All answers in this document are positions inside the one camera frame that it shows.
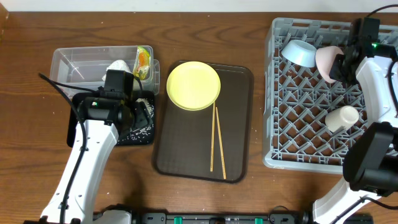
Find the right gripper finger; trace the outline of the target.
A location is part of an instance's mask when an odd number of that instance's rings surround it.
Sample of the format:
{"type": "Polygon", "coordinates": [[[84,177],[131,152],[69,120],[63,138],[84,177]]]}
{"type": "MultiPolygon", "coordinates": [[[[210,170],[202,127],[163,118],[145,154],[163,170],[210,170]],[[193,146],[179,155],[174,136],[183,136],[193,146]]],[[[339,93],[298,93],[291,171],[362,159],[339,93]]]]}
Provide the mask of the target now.
{"type": "Polygon", "coordinates": [[[339,82],[347,82],[347,75],[343,68],[345,56],[342,54],[336,54],[335,59],[331,65],[331,69],[329,72],[329,77],[332,80],[336,80],[339,82]]]}
{"type": "Polygon", "coordinates": [[[349,84],[358,84],[358,80],[356,78],[356,69],[358,65],[355,63],[345,63],[343,65],[343,71],[345,72],[345,82],[349,84]]]}

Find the pile of rice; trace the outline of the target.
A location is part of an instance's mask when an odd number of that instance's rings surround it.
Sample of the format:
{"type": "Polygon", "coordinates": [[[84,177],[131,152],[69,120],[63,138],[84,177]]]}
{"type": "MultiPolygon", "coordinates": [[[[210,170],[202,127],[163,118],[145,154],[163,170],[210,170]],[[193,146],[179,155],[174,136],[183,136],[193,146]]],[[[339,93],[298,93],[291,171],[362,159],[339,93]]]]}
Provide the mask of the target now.
{"type": "Polygon", "coordinates": [[[134,111],[135,123],[129,137],[132,145],[151,144],[155,136],[155,107],[154,100],[140,98],[136,101],[134,111]]]}

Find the white pink bowl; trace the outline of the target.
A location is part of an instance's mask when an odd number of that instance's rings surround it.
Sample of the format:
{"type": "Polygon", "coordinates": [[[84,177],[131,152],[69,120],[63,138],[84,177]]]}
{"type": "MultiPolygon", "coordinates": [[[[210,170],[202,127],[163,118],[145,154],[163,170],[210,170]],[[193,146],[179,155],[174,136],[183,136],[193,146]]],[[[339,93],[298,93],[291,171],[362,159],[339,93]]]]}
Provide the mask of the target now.
{"type": "Polygon", "coordinates": [[[343,55],[343,51],[337,46],[319,48],[315,54],[315,62],[319,74],[327,83],[334,83],[330,78],[330,71],[337,55],[343,55]]]}

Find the white cup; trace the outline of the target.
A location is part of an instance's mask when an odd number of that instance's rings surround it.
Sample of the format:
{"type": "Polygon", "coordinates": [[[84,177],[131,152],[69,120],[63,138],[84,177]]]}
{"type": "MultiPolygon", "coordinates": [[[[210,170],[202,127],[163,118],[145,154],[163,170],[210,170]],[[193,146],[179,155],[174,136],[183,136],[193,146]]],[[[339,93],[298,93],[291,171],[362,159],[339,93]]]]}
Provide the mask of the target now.
{"type": "Polygon", "coordinates": [[[348,130],[358,119],[358,110],[353,106],[346,105],[328,113],[325,117],[325,125],[331,132],[335,132],[341,128],[348,130]]]}

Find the light blue bowl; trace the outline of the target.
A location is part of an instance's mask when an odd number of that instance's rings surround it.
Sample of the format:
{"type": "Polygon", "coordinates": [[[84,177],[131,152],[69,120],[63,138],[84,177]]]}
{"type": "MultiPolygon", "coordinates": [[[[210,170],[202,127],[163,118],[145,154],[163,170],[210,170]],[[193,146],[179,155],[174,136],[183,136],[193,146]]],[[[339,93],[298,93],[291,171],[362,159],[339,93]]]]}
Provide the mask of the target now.
{"type": "Polygon", "coordinates": [[[291,40],[282,50],[281,54],[288,61],[302,67],[312,68],[315,66],[315,55],[317,49],[305,41],[291,40]]]}

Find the white tissue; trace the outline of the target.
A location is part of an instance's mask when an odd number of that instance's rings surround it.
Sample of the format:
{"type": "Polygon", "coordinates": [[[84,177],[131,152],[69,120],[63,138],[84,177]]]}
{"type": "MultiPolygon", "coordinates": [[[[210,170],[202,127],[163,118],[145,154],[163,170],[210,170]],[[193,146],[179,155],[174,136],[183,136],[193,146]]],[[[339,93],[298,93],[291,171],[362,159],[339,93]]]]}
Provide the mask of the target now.
{"type": "Polygon", "coordinates": [[[111,65],[109,65],[106,68],[106,71],[108,70],[122,70],[128,73],[131,73],[131,70],[129,69],[127,63],[123,60],[116,60],[114,61],[111,65]]]}

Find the green yellow snack wrapper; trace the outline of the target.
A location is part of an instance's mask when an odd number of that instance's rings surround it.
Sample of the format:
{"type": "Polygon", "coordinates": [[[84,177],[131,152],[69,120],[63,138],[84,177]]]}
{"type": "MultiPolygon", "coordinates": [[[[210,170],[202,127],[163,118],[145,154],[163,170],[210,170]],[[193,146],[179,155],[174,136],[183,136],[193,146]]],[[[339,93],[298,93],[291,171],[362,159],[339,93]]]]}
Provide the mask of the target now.
{"type": "Polygon", "coordinates": [[[150,70],[150,53],[142,46],[137,47],[137,54],[133,68],[133,75],[145,80],[150,70]]]}

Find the yellow plate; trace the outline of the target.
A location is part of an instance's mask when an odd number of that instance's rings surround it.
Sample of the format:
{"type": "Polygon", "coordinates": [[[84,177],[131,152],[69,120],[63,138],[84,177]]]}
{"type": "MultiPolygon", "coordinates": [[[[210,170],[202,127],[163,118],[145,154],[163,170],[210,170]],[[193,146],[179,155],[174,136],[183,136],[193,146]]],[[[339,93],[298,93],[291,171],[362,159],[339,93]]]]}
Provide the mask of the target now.
{"type": "Polygon", "coordinates": [[[212,105],[221,91],[221,80],[210,65],[191,61],[177,65],[166,84],[170,100],[188,111],[203,110],[212,105]]]}

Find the wooden chopstick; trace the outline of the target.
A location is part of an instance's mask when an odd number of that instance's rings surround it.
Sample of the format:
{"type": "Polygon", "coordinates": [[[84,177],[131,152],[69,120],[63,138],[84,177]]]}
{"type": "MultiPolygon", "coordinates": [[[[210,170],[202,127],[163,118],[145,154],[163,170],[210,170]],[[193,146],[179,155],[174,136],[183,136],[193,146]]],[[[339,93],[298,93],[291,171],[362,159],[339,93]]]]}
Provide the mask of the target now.
{"type": "Polygon", "coordinates": [[[223,171],[223,179],[226,180],[224,150],[223,150],[223,142],[222,142],[222,136],[221,136],[220,118],[219,118],[219,112],[218,112],[217,106],[215,107],[215,111],[216,111],[216,121],[217,121],[217,128],[218,128],[218,139],[219,139],[219,145],[220,145],[220,156],[221,156],[221,166],[222,166],[222,171],[223,171]]]}
{"type": "Polygon", "coordinates": [[[212,120],[211,120],[211,163],[210,172],[213,172],[214,166],[214,141],[215,141],[215,102],[213,102],[212,120]]]}

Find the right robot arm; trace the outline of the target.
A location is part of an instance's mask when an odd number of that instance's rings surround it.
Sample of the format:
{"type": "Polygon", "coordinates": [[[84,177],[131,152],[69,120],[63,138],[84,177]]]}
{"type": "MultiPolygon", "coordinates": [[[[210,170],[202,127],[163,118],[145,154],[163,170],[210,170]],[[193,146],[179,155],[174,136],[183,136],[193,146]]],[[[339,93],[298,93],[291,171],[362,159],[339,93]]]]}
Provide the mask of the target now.
{"type": "Polygon", "coordinates": [[[317,50],[316,65],[327,81],[359,84],[369,126],[345,156],[343,178],[312,205],[313,223],[344,223],[369,202],[397,191],[397,52],[391,45],[359,40],[344,50],[317,50]]]}

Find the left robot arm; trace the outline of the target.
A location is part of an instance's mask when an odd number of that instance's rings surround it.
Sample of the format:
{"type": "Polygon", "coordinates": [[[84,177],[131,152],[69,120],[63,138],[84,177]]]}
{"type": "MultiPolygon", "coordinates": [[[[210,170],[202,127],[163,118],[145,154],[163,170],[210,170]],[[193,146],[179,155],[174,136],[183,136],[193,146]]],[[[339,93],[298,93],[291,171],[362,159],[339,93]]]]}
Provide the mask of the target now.
{"type": "Polygon", "coordinates": [[[127,106],[121,100],[85,98],[78,107],[71,155],[39,223],[139,223],[131,208],[110,205],[94,212],[104,168],[116,145],[149,144],[154,138],[154,99],[127,106]]]}

